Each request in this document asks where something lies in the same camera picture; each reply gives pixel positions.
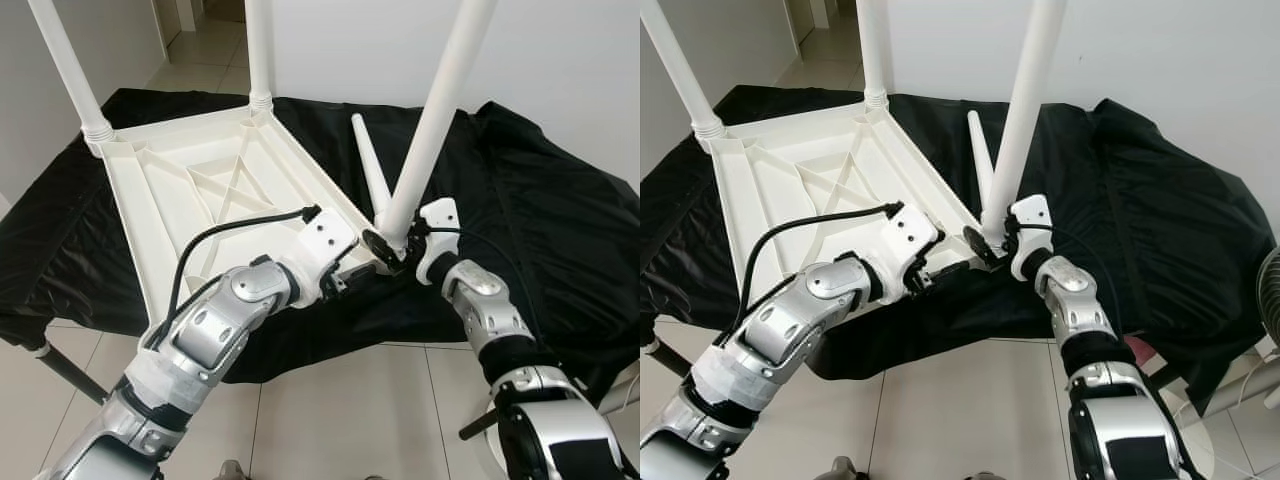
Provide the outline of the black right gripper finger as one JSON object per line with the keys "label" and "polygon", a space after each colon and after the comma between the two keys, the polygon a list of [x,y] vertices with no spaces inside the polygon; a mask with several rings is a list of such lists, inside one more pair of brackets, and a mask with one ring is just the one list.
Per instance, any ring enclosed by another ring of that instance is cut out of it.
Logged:
{"label": "black right gripper finger", "polygon": [[975,229],[974,227],[965,227],[963,229],[963,236],[969,248],[980,260],[983,269],[996,269],[1000,266],[1001,257],[987,243],[979,229]]}
{"label": "black right gripper finger", "polygon": [[365,229],[360,234],[360,239],[375,257],[383,271],[401,270],[401,255],[379,233],[372,229]]}

